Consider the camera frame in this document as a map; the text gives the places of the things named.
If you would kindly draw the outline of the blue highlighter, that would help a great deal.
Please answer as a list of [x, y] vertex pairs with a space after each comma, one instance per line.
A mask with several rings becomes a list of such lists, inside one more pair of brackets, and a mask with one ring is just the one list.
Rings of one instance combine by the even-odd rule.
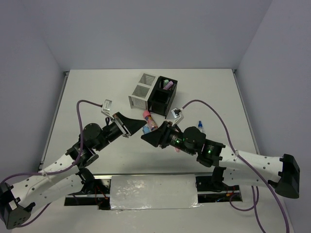
[[143, 131], [144, 134], [147, 134], [147, 133], [150, 132], [150, 129], [149, 129], [148, 126], [143, 126], [143, 127], [142, 127], [142, 131]]

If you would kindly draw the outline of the purple highlighter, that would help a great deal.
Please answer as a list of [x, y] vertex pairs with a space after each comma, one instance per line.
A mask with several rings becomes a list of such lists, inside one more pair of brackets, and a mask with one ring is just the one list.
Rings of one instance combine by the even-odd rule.
[[169, 81], [164, 87], [164, 90], [169, 90], [172, 86], [174, 85], [174, 83], [172, 81]]

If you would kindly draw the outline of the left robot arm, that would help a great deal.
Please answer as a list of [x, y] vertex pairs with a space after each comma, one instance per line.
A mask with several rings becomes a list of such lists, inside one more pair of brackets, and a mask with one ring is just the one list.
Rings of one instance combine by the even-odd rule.
[[78, 142], [58, 160], [40, 172], [24, 173], [26, 179], [9, 184], [17, 174], [0, 183], [0, 217], [6, 229], [27, 226], [27, 220], [40, 208], [73, 193], [85, 194], [95, 189], [95, 178], [88, 166], [98, 159], [97, 152], [120, 136], [130, 137], [146, 122], [117, 112], [106, 118], [106, 125], [96, 123], [82, 127]]

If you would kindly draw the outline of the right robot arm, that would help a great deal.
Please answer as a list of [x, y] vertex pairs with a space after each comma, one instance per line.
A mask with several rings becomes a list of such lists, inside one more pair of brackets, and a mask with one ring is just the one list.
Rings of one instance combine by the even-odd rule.
[[180, 131], [167, 121], [141, 139], [156, 148], [172, 146], [195, 155], [201, 165], [214, 168], [211, 184], [217, 190], [236, 185], [267, 186], [282, 197], [299, 198], [300, 168], [292, 155], [270, 157], [233, 150], [207, 139], [194, 126]]

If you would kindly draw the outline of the pink-capped marker tube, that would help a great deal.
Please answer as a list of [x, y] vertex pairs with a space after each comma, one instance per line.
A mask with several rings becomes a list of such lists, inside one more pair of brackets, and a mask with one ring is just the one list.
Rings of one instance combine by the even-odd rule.
[[155, 122], [155, 120], [152, 118], [151, 113], [147, 110], [145, 110], [142, 114], [143, 118], [146, 120], [147, 125], [150, 129], [150, 131], [154, 131], [158, 128], [157, 123]]

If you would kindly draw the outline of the white slatted pen holder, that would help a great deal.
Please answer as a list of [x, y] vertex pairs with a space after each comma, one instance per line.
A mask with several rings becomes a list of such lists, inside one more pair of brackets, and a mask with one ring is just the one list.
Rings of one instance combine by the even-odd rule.
[[149, 73], [141, 73], [134, 91], [128, 96], [131, 109], [148, 110], [148, 99], [158, 77]]

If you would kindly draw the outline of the black slatted pen holder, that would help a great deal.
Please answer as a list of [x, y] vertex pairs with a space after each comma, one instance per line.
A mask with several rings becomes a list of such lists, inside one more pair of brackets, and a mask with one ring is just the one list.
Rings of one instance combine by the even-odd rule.
[[[165, 80], [173, 83], [168, 89], [164, 89], [166, 86], [164, 82]], [[148, 98], [147, 110], [166, 118], [176, 95], [177, 84], [177, 80], [159, 76]]]

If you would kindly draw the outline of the clear blue-capped spray bottle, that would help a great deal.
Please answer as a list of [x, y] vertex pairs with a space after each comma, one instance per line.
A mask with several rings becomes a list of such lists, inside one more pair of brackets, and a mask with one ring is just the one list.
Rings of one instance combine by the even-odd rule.
[[203, 127], [203, 124], [202, 124], [202, 122], [199, 120], [198, 121], [198, 129], [199, 129], [199, 131], [201, 132], [201, 133], [204, 133], [205, 131], [204, 131], [204, 127]]

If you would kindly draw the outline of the silver foil sheet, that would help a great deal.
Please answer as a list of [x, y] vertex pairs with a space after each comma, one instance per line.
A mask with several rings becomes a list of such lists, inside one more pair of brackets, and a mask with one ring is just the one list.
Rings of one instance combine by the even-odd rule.
[[114, 176], [112, 210], [189, 209], [199, 207], [196, 179], [187, 175]]

